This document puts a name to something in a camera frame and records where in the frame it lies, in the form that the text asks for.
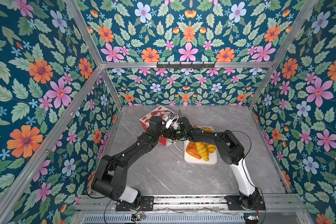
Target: red and white box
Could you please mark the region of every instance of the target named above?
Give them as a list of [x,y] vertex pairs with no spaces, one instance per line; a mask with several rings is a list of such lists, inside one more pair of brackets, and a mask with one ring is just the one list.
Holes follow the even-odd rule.
[[[149,127],[149,120],[151,117],[160,116],[164,119],[166,118],[166,116],[170,114],[170,112],[172,112],[175,116],[177,115],[176,113],[169,110],[168,108],[165,108],[163,106],[158,106],[157,108],[155,108],[154,110],[146,114],[144,117],[142,117],[139,121],[141,122],[144,130],[147,131]],[[170,139],[166,139],[163,136],[159,138],[159,142],[162,143],[164,146],[169,146],[170,144],[172,144],[172,141]]]

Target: floral side wall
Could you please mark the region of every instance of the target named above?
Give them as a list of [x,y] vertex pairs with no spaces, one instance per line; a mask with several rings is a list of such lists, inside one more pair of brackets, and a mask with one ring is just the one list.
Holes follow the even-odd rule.
[[336,223],[336,1],[319,1],[254,107],[292,192]]
[[[0,1],[0,199],[94,69],[64,2]],[[40,223],[45,218],[62,224],[61,219],[69,219],[70,206],[94,170],[114,120],[116,107],[102,82],[100,78],[94,85],[7,217],[8,223]],[[63,173],[67,163],[71,168]],[[69,191],[68,182],[72,183]],[[44,184],[51,187],[39,201],[38,189]],[[60,210],[63,204],[66,213]],[[50,215],[56,209],[60,219],[58,214],[55,219]]]

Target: black mounting plate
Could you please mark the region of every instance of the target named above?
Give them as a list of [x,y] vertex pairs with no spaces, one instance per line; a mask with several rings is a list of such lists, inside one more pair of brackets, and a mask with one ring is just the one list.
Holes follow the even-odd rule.
[[[249,211],[248,209],[245,209],[242,206],[242,204],[240,203],[241,197],[239,195],[227,195],[224,198],[227,200],[229,210],[233,210],[233,211],[234,210],[247,210],[247,211]],[[258,208],[259,211],[266,210],[264,202],[263,203],[261,203],[261,202],[263,202],[263,197],[260,195],[257,199],[256,207],[254,206],[250,210],[256,210],[256,208]]]
[[[142,196],[141,204],[143,204],[143,211],[153,211],[154,197],[153,196]],[[116,211],[132,211],[126,206],[126,202],[119,201],[116,205]]]

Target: metal beam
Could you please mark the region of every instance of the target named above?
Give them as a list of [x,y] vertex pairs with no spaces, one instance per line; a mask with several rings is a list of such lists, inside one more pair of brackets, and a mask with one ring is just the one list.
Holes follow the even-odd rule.
[[289,49],[297,33],[300,31],[302,25],[305,23],[306,19],[310,15],[312,9],[314,8],[317,2],[318,0],[306,0],[306,2],[304,3],[302,9],[300,10],[294,23],[291,26],[290,32],[287,34],[284,42],[282,43],[281,47],[279,48],[278,52],[276,53],[273,59],[273,66],[266,72],[263,80],[260,82],[260,85],[256,89],[254,96],[248,105],[250,110],[253,109],[253,106],[255,105],[256,101],[260,97],[266,85],[269,83],[271,76],[274,74],[281,60],[284,58],[287,49]]
[[73,20],[75,21],[78,30],[80,31],[82,38],[90,51],[94,62],[97,66],[100,66],[103,62],[102,57],[99,53],[99,50],[94,43],[94,39],[88,31],[88,27],[86,25],[85,19],[83,18],[80,9],[78,8],[76,0],[66,0],[65,1],[68,10],[70,11]]
[[110,78],[110,75],[108,74],[107,72],[107,69],[104,69],[103,72],[102,72],[102,78],[103,80],[105,81],[105,83],[107,84],[107,87],[108,87],[108,90],[109,92],[111,93],[111,96],[113,98],[113,101],[115,102],[117,108],[119,110],[122,109],[122,103],[121,103],[121,100],[120,98],[118,97],[118,93],[116,91],[116,88],[115,86],[113,85],[113,81],[112,79]]
[[88,92],[91,90],[91,87],[98,79],[101,74],[102,69],[100,67],[96,68],[91,74],[90,78],[87,79],[85,84],[82,86],[76,97],[72,100],[70,105],[66,108],[65,112],[58,119],[54,127],[51,129],[49,134],[41,143],[40,147],[32,155],[30,160],[25,165],[24,169],[16,177],[15,181],[3,196],[0,201],[0,224],[2,224],[8,214],[13,210],[13,207],[16,205],[17,201],[21,198],[21,195],[26,190],[28,184],[32,181],[34,175],[37,173],[37,170],[40,169],[41,164],[46,159],[47,155],[51,149],[56,144],[58,138],[63,133],[68,123],[72,119],[72,114],[77,111],[82,101],[87,96]]
[[103,62],[104,69],[112,68],[272,68],[273,63],[266,62]]

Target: robotic arm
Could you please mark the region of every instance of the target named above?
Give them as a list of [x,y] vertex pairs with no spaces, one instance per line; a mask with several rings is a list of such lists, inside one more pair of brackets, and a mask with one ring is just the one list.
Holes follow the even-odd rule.
[[158,144],[158,139],[164,136],[172,140],[188,139],[215,145],[223,161],[233,169],[239,185],[242,206],[246,209],[253,208],[260,194],[247,172],[244,148],[233,133],[229,130],[207,132],[193,128],[186,117],[179,118],[177,122],[179,129],[176,124],[171,125],[172,115],[168,116],[167,120],[153,116],[147,131],[142,133],[132,146],[114,156],[103,156],[98,167],[105,167],[96,172],[91,188],[114,201],[126,201],[132,210],[137,209],[141,203],[141,194],[140,191],[126,185],[128,168],[142,155],[150,152]]

